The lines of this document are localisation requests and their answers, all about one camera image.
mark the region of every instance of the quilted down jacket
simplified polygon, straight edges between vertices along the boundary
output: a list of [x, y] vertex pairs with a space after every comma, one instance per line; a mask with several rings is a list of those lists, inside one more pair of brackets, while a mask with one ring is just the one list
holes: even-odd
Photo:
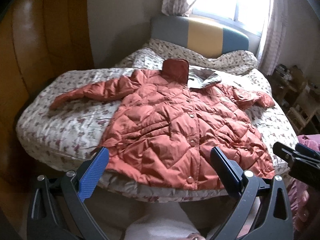
[[274, 106], [263, 92], [247, 92], [221, 83], [188, 88], [186, 60], [168, 59], [162, 70], [134, 70], [59, 95], [51, 105], [79, 98], [123, 99], [100, 146], [109, 149], [107, 170], [139, 183], [185, 190], [221, 189], [210, 166], [210, 150], [219, 146], [242, 169], [272, 178], [274, 169], [258, 130], [243, 112], [254, 103]]

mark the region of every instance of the jacket sleeve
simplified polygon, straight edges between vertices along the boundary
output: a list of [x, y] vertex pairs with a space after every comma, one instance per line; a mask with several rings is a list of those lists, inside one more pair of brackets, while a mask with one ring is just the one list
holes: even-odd
[[272, 97], [262, 91], [245, 91], [224, 84], [217, 84], [216, 86], [241, 110], [248, 109], [254, 103], [262, 107], [271, 107], [275, 105]]
[[64, 102], [81, 98], [95, 99], [101, 102], [119, 100], [135, 92], [147, 78], [147, 71], [135, 70], [131, 77], [122, 76], [118, 79], [88, 84], [79, 89], [59, 95], [51, 104], [50, 109], [56, 109]]

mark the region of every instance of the floral bedsheet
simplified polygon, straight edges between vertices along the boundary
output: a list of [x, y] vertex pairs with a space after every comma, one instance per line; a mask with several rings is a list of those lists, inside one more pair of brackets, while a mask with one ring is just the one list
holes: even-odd
[[[21, 115], [16, 131], [26, 152], [56, 170], [77, 169], [91, 152], [117, 110], [120, 101], [103, 103], [94, 100], [75, 100], [57, 110], [49, 106], [57, 95], [88, 83], [130, 76], [135, 68], [161, 69], [163, 60], [185, 58], [190, 65], [211, 68], [222, 82], [245, 90], [262, 90], [271, 95], [266, 78], [256, 69], [257, 60], [248, 51], [234, 51], [217, 59], [206, 59], [183, 47], [160, 40], [150, 40], [142, 49], [126, 57], [115, 68], [69, 71], [45, 88]], [[277, 174], [287, 171], [287, 164], [275, 156], [272, 146], [280, 141], [294, 147], [298, 139], [285, 117], [276, 106], [263, 109], [253, 106], [246, 110], [252, 124], [267, 145]], [[225, 195], [225, 190], [186, 191], [142, 185], [118, 173], [106, 171], [99, 186], [140, 201], [194, 201]]]

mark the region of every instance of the screw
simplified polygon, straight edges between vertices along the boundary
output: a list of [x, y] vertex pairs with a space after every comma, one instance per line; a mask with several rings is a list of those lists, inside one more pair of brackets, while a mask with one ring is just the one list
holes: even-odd
[[275, 176], [275, 179], [276, 179], [277, 181], [281, 181], [281, 180], [282, 180], [282, 177], [281, 177], [280, 175], [276, 175], [276, 176]]
[[37, 178], [38, 181], [44, 180], [44, 175], [39, 175]]
[[67, 173], [66, 173], [66, 175], [67, 175], [68, 177], [73, 177], [75, 174], [76, 174], [75, 171], [67, 171]]
[[244, 171], [244, 175], [245, 175], [246, 177], [248, 177], [248, 178], [251, 178], [251, 177], [253, 177], [253, 172], [252, 172], [252, 171], [249, 171], [249, 170], [246, 170], [246, 171]]

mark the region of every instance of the jacket snap button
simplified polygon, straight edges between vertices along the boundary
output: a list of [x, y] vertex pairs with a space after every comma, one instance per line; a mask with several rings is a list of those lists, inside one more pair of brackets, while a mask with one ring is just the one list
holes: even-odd
[[187, 182], [189, 183], [189, 184], [192, 184], [192, 183], [194, 183], [195, 182], [195, 180], [193, 179], [193, 177], [188, 177], [187, 178]]

